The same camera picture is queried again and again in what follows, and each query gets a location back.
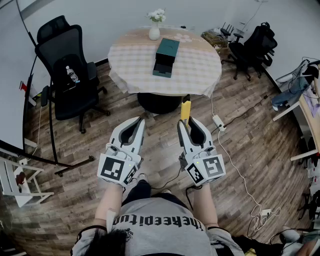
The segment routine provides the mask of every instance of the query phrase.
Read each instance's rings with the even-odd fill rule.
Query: shoe
[[[162,193],[172,194],[171,190],[169,190],[169,189],[162,190],[160,193],[161,193],[161,194],[162,194]]]
[[[148,182],[148,177],[144,173],[139,174],[139,176],[137,178],[137,182],[142,181],[142,180]]]
[[[278,111],[278,107],[277,107],[277,106],[275,106],[275,105],[273,105],[271,100],[270,100],[270,102],[271,102],[271,105],[272,105],[272,107],[273,107],[274,111]]]

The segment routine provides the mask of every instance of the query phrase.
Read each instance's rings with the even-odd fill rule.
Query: yellow tool
[[[185,123],[186,127],[188,127],[190,109],[191,109],[191,101],[190,101],[190,94],[188,94],[183,98],[183,101],[181,104],[181,118],[180,118]]]

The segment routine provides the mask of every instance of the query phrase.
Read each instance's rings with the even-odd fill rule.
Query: gray shirt
[[[207,230],[188,209],[162,198],[140,199],[124,205],[112,228],[130,232],[126,256],[159,253],[223,256],[226,251],[228,255],[244,255],[227,231],[218,227]],[[86,252],[95,232],[96,228],[92,228],[81,233],[72,249],[74,256]]]

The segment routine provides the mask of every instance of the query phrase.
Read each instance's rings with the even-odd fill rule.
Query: round table
[[[162,38],[180,41],[171,78],[153,75]],[[183,95],[209,97],[222,73],[216,50],[202,37],[181,28],[160,28],[158,40],[149,39],[148,28],[132,30],[111,46],[108,60],[109,76],[121,91],[138,93],[140,104],[156,114],[173,111]]]

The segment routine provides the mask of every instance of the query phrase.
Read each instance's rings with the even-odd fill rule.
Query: water bottle
[[[71,78],[71,80],[77,83],[79,79],[78,79],[78,76],[75,74],[74,70],[69,66],[66,66],[65,68],[66,68],[66,73]]]

